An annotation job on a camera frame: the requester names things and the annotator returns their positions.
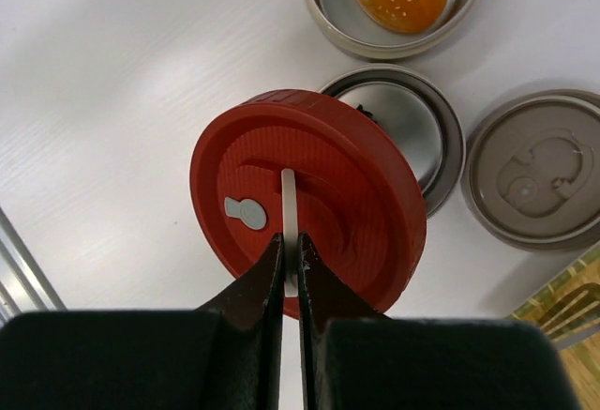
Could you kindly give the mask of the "red round lid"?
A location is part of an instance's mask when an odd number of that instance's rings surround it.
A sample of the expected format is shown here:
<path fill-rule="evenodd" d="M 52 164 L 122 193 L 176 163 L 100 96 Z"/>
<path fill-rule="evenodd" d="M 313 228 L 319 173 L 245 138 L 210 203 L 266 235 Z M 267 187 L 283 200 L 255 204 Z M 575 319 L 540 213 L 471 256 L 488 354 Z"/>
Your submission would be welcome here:
<path fill-rule="evenodd" d="M 295 176 L 299 228 L 325 264 L 377 311 L 421 258 L 427 211 L 411 167 L 366 115 L 314 91 L 279 89 L 214 119 L 191 157 L 196 217 L 235 276 L 282 229 L 280 174 Z"/>

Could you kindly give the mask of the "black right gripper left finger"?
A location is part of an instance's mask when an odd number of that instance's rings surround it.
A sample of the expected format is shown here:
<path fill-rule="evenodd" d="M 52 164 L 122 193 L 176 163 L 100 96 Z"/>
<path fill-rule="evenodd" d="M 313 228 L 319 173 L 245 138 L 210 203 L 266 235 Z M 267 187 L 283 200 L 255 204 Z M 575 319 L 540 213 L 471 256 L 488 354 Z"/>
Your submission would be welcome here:
<path fill-rule="evenodd" d="M 275 234 L 246 273 L 197 309 L 217 318 L 201 409 L 277 409 L 284 242 Z"/>

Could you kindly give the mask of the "red-based metal lunch tin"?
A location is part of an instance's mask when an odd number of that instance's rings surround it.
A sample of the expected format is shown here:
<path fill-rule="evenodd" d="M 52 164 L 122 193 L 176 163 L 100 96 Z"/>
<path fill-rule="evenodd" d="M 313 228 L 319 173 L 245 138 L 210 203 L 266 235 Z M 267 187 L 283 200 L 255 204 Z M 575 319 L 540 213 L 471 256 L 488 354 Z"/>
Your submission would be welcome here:
<path fill-rule="evenodd" d="M 427 77 L 393 64 L 338 76 L 320 92 L 374 114 L 412 168 L 431 217 L 445 204 L 465 164 L 466 141 L 452 105 Z"/>

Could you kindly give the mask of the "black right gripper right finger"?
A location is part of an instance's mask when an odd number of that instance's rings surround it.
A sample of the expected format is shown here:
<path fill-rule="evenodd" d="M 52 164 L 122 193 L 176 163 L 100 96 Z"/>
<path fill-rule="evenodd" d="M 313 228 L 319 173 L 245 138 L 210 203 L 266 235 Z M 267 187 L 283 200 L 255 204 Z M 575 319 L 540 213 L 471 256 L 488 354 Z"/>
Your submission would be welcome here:
<path fill-rule="evenodd" d="M 297 279 L 304 407 L 319 409 L 324 396 L 323 346 L 327 324 L 334 319 L 377 320 L 386 316 L 325 264 L 306 232 L 298 237 Z"/>

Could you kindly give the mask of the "grey round lid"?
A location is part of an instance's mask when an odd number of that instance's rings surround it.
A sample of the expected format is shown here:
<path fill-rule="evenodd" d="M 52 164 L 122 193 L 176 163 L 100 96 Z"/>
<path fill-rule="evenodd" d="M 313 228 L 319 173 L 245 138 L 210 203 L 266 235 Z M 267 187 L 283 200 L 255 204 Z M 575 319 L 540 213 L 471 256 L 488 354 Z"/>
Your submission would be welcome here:
<path fill-rule="evenodd" d="M 598 94 L 550 89 L 500 105 L 472 132 L 461 187 L 478 221 L 515 248 L 598 241 Z"/>

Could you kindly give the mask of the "black spiky sea cucumber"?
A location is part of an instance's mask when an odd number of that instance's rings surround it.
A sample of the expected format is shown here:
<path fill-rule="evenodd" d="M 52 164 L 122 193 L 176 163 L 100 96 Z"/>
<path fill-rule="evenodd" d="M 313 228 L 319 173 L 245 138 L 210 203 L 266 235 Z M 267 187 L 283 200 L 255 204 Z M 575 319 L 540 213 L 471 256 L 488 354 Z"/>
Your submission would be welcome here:
<path fill-rule="evenodd" d="M 369 120 L 371 120 L 372 122 L 374 122 L 375 124 L 379 124 L 377 119 L 375 118 L 374 114 L 370 111 L 367 111 L 364 109 L 364 106 L 362 104 L 359 104 L 355 107 L 355 109 L 363 114 L 365 117 L 367 117 Z"/>

